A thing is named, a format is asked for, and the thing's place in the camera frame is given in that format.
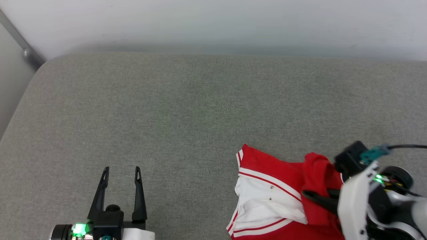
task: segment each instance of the black cable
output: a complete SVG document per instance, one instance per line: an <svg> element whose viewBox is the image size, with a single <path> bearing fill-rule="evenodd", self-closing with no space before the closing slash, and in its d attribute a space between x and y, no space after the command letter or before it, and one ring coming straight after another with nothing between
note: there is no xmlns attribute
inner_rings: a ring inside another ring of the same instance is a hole
<svg viewBox="0 0 427 240"><path fill-rule="evenodd" d="M427 145L402 144L402 145L391 145L388 147L388 149L395 149L395 148L426 148L427 149Z"/></svg>
<svg viewBox="0 0 427 240"><path fill-rule="evenodd" d="M412 196L422 197L421 195L413 193L413 192L409 191L408 189L400 186L399 184L397 184L396 182L394 182L392 180L390 180L389 183L393 184L393 186L395 186L397 189L399 189L399 190L401 190L401 191L403 191L403 192L405 192L407 194L410 194Z"/></svg>

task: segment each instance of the gray fabric surface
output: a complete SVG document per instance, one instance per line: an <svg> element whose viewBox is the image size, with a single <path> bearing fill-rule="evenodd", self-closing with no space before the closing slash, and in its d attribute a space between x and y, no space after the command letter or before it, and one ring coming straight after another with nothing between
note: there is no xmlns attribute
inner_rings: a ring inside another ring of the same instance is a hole
<svg viewBox="0 0 427 240"><path fill-rule="evenodd" d="M286 161L355 140L426 144L426 62L92 53L46 63L0 142L1 239L46 239L105 206L129 220L142 169L157 239L228 239L244 143ZM396 150L427 195L425 150Z"/></svg>

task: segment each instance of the clothing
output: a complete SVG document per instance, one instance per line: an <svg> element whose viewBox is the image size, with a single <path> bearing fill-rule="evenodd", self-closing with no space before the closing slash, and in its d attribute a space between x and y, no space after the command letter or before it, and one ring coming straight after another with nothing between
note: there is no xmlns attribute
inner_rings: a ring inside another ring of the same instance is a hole
<svg viewBox="0 0 427 240"><path fill-rule="evenodd" d="M245 144L236 157L239 201L227 226L232 239L344 239L337 217L302 196L303 190L328 196L327 188L341 187L325 156L309 153L304 163L288 163Z"/></svg>

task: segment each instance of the white stripe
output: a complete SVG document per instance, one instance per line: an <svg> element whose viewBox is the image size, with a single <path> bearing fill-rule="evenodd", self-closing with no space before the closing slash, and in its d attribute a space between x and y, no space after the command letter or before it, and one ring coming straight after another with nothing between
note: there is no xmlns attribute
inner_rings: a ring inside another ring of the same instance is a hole
<svg viewBox="0 0 427 240"><path fill-rule="evenodd" d="M234 236L235 237L241 237L241 236L246 236L246 235L262 235L262 234L266 234L266 233L275 231L277 229L280 229L280 228L288 225L291 222L292 222L291 219L286 219L286 220L283 220L277 224L269 226L267 228L258 229L258 230L246 230L246 231L241 231L241 232L235 232Z"/></svg>
<svg viewBox="0 0 427 240"><path fill-rule="evenodd" d="M259 220L250 221L250 222L238 222L237 219L233 225L234 231L240 231L240 230L245 230L245 229L250 229L250 228L263 228L263 227L270 225L270 224L273 224L273 223L275 223L275 222L277 222L283 218L282 217L271 217L268 219L259 219Z"/></svg>
<svg viewBox="0 0 427 240"><path fill-rule="evenodd" d="M239 160L239 153L236 153L236 158L237 158L237 166L240 169L240 160Z"/></svg>
<svg viewBox="0 0 427 240"><path fill-rule="evenodd" d="M239 151L239 153L240 153L240 160L242 160L242 161L243 161L243 149L241 149L241 150Z"/></svg>
<svg viewBox="0 0 427 240"><path fill-rule="evenodd" d="M230 223L227 225L227 227L225 228L227 231L228 231L228 228L234 223L233 222L233 219L234 219L234 216L236 216L236 214L237 214L237 210L239 209L239 202L237 202L237 206L236 206L236 210L234 210L234 213L233 213L233 215L231 216L231 220L230 220ZM228 234L230 234L230 236L233 234L233 228L234 228L234 226L230 229L230 231L228 231Z"/></svg>
<svg viewBox="0 0 427 240"><path fill-rule="evenodd" d="M270 181L272 183L275 183L279 187L283 188L284 190L288 191L290 194L294 195L295 197L297 197L298 199L301 200L301 194L299 194L299 192L297 190L293 189L291 186L289 186L288 184L280 181L277 178L274 178L274 177L272 177L270 175L267 175L267 174L264 174L264 173L260 173L260 172L256 172L256 171L253 171L253 170L250 170L250 169L242 168L242 167L240 168L239 171L242 172L242 173L250 174L250 175L259 177L261 179L265 179L267 181ZM258 181L261 181L261 180L259 180L257 178L253 178L253 177L250 177L250 176L247 176L247 175L244 175L244 174L239 174L239 176L244 177L244 178L256 179Z"/></svg>

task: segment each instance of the red stripe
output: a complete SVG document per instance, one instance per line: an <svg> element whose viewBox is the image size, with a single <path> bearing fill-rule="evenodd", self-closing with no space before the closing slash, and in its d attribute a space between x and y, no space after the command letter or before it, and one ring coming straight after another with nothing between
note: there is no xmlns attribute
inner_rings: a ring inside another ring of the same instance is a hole
<svg viewBox="0 0 427 240"><path fill-rule="evenodd" d="M239 210L236 211L236 215L233 217L232 223L230 224L230 227L227 229L227 231L230 231L230 229L233 227L234 221L236 220L236 217L238 214L239 214Z"/></svg>
<svg viewBox="0 0 427 240"><path fill-rule="evenodd" d="M279 185L275 184L275 183L274 183L274 182L272 182L272 181L268 181L268 180L265 180L265 179L260 178L260 177L258 177L258 176L254 176L254 175L247 174L247 173L243 173L243 172L239 172L239 173L240 173L240 174L243 174L243 175L246 175L246 176L250 176L250 177L253 177L253 178L259 179L259 180L266 181L266 182L268 182L268 183L270 183L270 184L273 184L273 185L275 185L276 187L280 188L281 190L283 190L283 191L287 192L289 195L293 196L296 200L298 200L298 201L300 201L300 202L301 202L301 200L300 200L299 198L297 198L297 197L296 197L296 196L294 196L292 193L290 193L290 192L286 191L284 188L282 188L281 186L279 186Z"/></svg>
<svg viewBox="0 0 427 240"><path fill-rule="evenodd" d="M269 224L269 225L265 225L265 226L263 226L263 227L259 227L259 228L246 228L246 229L237 230L237 231L234 231L234 232L249 231L249 230L260 230L260 229L264 229L264 228L267 228L267 227L271 227L271 226L273 226L274 224L278 224L279 222L282 222L282 221L284 221L284 220L286 220L286 218L280 219L280 220L279 220L279 221L277 221L277 222L273 222L273 223L271 223L271 224Z"/></svg>

